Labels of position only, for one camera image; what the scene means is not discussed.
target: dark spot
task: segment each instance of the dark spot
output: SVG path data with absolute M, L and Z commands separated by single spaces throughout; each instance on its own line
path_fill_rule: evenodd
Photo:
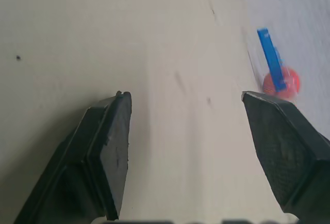
M 183 81 L 182 81 L 182 78 L 181 78 L 181 75 L 180 75 L 180 73 L 179 73 L 178 71 L 176 71 L 176 72 L 174 73 L 174 78 L 175 78 L 175 81 L 176 81 L 178 87 L 180 88 L 180 90 L 181 90 L 184 94 L 186 94 L 186 88 L 185 88 L 185 85 L 184 85 L 184 83 L 183 83 Z
M 212 101 L 210 97 L 207 97 L 206 101 L 209 106 L 212 106 Z

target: red ball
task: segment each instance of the red ball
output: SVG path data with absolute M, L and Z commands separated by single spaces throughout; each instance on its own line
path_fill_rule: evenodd
M 270 73 L 268 73 L 263 80 L 263 91 L 268 95 L 277 96 L 282 99 L 292 99 L 300 91 L 300 77 L 296 71 L 288 67 L 282 67 L 282 74 L 286 89 L 276 92 L 273 79 Z

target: red sphere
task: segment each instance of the red sphere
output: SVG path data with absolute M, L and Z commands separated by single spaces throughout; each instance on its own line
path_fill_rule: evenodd
M 277 96 L 282 99 L 292 99 L 300 91 L 300 77 L 296 71 L 288 67 L 282 67 L 282 74 L 287 86 L 286 89 L 276 92 L 273 79 L 270 73 L 268 73 L 263 80 L 263 91 L 268 95 Z

